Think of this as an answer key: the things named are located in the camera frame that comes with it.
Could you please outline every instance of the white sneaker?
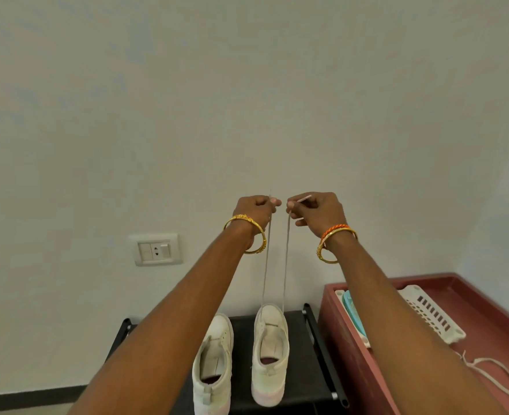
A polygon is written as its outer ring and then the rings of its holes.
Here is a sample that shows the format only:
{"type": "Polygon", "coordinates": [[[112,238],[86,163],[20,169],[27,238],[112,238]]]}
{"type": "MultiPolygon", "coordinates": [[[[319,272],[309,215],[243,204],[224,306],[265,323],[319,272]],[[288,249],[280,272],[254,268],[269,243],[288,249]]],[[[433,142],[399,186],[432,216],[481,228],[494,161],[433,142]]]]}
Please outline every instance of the white sneaker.
{"type": "Polygon", "coordinates": [[[233,328],[227,316],[217,313],[210,323],[193,362],[195,415],[227,415],[231,398],[233,328]]]}
{"type": "Polygon", "coordinates": [[[286,318],[275,304],[264,304],[254,321],[251,393],[261,406],[276,406],[283,398],[289,360],[286,318]]]}

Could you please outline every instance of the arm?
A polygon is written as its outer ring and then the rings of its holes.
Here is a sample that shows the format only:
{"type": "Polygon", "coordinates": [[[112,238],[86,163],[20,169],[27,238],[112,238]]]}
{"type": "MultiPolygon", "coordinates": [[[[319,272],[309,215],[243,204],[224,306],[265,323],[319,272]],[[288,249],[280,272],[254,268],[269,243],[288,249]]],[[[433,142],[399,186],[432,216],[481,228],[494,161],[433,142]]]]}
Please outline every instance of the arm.
{"type": "MultiPolygon", "coordinates": [[[[289,199],[295,224],[318,237],[346,224],[335,194],[289,199]]],[[[334,234],[328,249],[337,257],[389,390],[403,415],[506,415],[486,387],[447,344],[402,299],[367,251],[347,231],[334,234]]]]}
{"type": "MultiPolygon", "coordinates": [[[[280,201],[241,198],[234,211],[264,229],[280,201]]],[[[245,250],[259,230],[230,223],[195,266],[101,367],[69,415],[167,414],[245,250]]]]}

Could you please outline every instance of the white shoelace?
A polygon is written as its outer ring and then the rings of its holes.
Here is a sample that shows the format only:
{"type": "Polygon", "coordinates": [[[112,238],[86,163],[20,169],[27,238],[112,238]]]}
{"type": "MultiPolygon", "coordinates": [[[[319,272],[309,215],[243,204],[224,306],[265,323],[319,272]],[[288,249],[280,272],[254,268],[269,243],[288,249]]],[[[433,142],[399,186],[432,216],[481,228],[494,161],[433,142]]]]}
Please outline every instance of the white shoelace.
{"type": "MultiPolygon", "coordinates": [[[[310,198],[312,195],[305,196],[304,198],[298,200],[298,202],[303,202],[310,198]]],[[[289,232],[291,231],[291,212],[287,214],[287,240],[286,240],[286,267],[283,274],[283,295],[282,295],[282,312],[285,312],[286,308],[286,283],[287,283],[287,257],[289,256],[289,232]]],[[[262,283],[262,305],[264,305],[264,294],[266,291],[266,274],[268,273],[268,255],[270,253],[270,231],[272,230],[272,216],[270,216],[270,221],[268,223],[268,236],[266,236],[266,263],[264,266],[264,281],[262,283]]]]}
{"type": "Polygon", "coordinates": [[[462,355],[460,355],[459,353],[456,352],[456,354],[462,359],[462,361],[464,362],[464,364],[466,364],[466,366],[470,367],[472,370],[475,370],[477,371],[479,374],[481,374],[483,377],[489,379],[491,381],[491,383],[493,383],[496,387],[498,387],[500,390],[502,390],[503,392],[505,392],[507,395],[509,395],[509,390],[504,387],[502,384],[499,383],[499,381],[495,378],[493,378],[493,376],[491,376],[489,373],[487,373],[485,370],[481,370],[481,369],[478,369],[476,367],[477,364],[479,363],[483,363],[484,361],[489,361],[490,363],[494,363],[494,364],[497,364],[500,368],[502,368],[504,371],[506,371],[506,373],[508,374],[509,376],[509,370],[508,370],[508,367],[506,367],[503,363],[501,363],[500,361],[497,361],[497,360],[494,360],[492,358],[476,358],[474,361],[472,361],[471,363],[469,363],[467,360],[466,360],[466,351],[464,351],[462,353],[462,355]]]}

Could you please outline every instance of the white basket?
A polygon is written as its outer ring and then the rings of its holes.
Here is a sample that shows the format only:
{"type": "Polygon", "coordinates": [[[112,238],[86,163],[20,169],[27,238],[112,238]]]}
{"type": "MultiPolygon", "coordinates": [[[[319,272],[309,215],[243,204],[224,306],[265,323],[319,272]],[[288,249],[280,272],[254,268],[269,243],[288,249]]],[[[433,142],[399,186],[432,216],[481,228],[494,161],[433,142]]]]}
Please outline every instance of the white basket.
{"type": "MultiPolygon", "coordinates": [[[[347,314],[350,319],[351,316],[345,309],[342,296],[345,293],[344,290],[337,290],[335,294],[341,304],[341,308],[347,314]]],[[[406,300],[406,302],[414,309],[414,311],[420,315],[420,317],[441,337],[447,344],[458,342],[466,337],[464,332],[452,318],[437,305],[435,301],[431,299],[429,295],[424,292],[419,286],[406,286],[402,290],[398,290],[398,293],[406,300]]],[[[358,329],[356,330],[362,339],[362,342],[366,348],[370,348],[370,342],[368,338],[362,335],[358,329]]]]}

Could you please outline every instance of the light switch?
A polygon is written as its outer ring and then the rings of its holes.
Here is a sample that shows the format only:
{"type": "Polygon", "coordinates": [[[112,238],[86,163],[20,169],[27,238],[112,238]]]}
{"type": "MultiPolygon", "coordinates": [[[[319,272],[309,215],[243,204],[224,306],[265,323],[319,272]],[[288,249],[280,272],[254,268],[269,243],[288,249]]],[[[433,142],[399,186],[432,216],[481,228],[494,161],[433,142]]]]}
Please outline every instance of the light switch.
{"type": "Polygon", "coordinates": [[[133,260],[139,267],[182,263],[176,233],[130,235],[128,242],[132,249],[133,260]]]}

